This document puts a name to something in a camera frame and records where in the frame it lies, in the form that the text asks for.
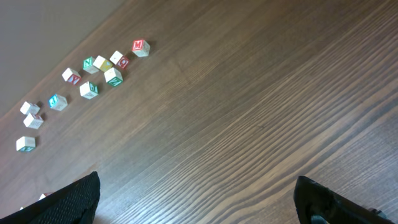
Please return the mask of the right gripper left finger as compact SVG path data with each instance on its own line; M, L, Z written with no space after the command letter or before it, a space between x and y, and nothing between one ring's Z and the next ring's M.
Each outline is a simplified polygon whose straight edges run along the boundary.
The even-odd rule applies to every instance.
M96 171L1 219L1 224L92 224L100 200Z

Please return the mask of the red letter U block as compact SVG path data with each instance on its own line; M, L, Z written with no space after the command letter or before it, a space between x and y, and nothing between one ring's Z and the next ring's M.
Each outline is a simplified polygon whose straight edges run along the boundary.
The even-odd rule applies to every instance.
M43 198L48 197L51 194L52 194L51 192L43 193L43 194L40 195L39 200L42 200Z

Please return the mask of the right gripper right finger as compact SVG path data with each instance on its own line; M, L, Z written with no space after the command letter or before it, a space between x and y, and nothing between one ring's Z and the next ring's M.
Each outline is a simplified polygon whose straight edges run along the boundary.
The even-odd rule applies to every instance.
M306 176L296 181L294 203L301 224L393 224L382 211L361 207Z

